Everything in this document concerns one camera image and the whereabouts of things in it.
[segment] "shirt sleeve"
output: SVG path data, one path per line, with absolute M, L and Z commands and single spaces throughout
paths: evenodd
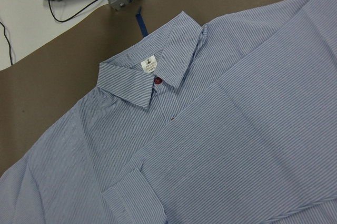
M 164 208 L 138 169 L 132 170 L 104 197 L 118 224 L 165 224 Z
M 2 224 L 45 223 L 39 190 L 28 160 L 29 152 L 0 178 Z

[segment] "striped shirt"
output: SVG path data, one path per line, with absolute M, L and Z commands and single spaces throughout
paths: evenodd
M 103 193 L 118 223 L 336 223 L 336 17 L 309 0 L 142 148 Z

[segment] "red button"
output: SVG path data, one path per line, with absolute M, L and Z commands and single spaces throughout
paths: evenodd
M 159 85 L 161 82 L 163 82 L 163 80 L 161 78 L 159 78 L 159 77 L 155 77 L 154 78 L 154 83 L 155 84 Z

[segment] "white table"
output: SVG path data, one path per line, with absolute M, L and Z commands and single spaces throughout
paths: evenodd
M 66 19 L 91 1 L 93 0 L 52 1 L 52 9 L 58 19 Z M 66 23 L 58 23 L 51 16 L 46 0 L 0 0 L 0 21 L 7 28 L 14 63 L 75 26 L 104 4 L 107 4 L 107 0 L 100 0 L 76 18 Z M 2 26 L 0 30 L 0 70 L 2 70 L 11 63 Z

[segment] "shirt cuff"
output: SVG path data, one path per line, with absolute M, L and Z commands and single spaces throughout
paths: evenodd
M 157 195 L 138 169 L 103 193 L 118 224 L 165 224 L 166 215 Z

